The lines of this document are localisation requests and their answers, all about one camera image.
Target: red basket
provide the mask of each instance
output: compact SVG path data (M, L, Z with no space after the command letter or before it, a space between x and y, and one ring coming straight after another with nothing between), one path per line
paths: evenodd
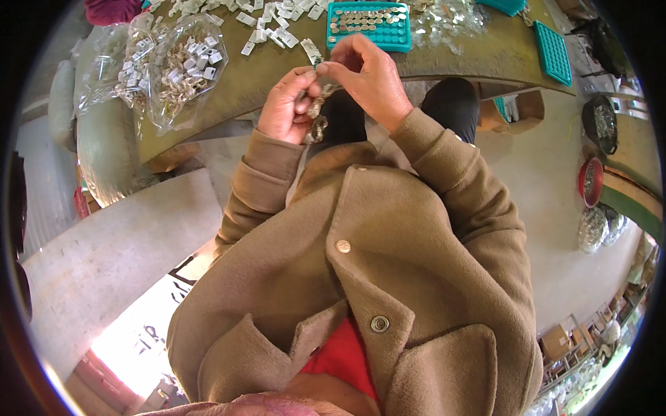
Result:
M592 187L585 195L585 173L587 169L592 169ZM601 189L603 188L603 165L598 157L593 157L583 163L580 172L578 172L578 192L583 197L585 205L588 208L594 207L601 198Z

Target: black basket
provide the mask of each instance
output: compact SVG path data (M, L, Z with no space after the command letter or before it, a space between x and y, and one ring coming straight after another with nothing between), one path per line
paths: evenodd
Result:
M597 124L594 121L594 108L598 106L608 108L613 114L613 134L611 137L604 140L599 139L599 135L597 134ZM581 115L581 118L583 119L585 133L601 149L601 151L606 155L615 154L615 151L617 150L617 117L615 116L613 104L610 100L601 94L595 95L583 106L583 114Z

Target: coat button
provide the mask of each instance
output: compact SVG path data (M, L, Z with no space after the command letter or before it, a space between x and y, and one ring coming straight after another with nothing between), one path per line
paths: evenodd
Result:
M370 327L375 332L384 332L388 329L388 318L386 316L376 316L370 322Z
M340 253L348 253L352 250L352 245L349 244L349 241L347 240L340 240L335 243L335 248L337 248Z

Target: table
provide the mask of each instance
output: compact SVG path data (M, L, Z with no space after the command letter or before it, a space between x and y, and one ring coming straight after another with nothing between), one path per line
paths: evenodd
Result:
M557 30L542 0L529 2L529 17ZM171 3L165 2L155 15L167 15ZM432 48L414 48L409 53L393 53L398 72L404 81L443 79L448 76L464 77L480 82L482 99L491 99L535 89L551 89L575 95L573 87L566 87L541 71L534 33L518 17L508 17L487 7L491 20L487 33L474 38L458 36L456 44L464 47L461 56L454 55L446 45ZM229 63L217 85L207 92L207 100L192 128L170 131L157 136L155 126L147 119L135 123L139 161L141 164L172 148L192 135L218 123L259 109L270 89L294 67L309 65L310 61L300 45L281 49L270 39L255 46L249 57L240 50L252 34L249 26L236 20L238 11L230 13L222 6L211 13L224 19L222 34L229 55ZM319 50L328 54L325 44L324 13L313 21L305 14L296 22L290 21L289 31L299 39L309 37Z

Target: black pants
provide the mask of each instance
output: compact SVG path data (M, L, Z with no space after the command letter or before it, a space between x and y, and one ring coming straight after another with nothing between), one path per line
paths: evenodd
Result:
M464 142L474 143L480 100L469 81L462 78L440 81L428 91L421 109ZM324 140L310 147L308 161L324 149L368 139L364 111L345 90L333 93L321 114L328 119L328 127L324 130Z

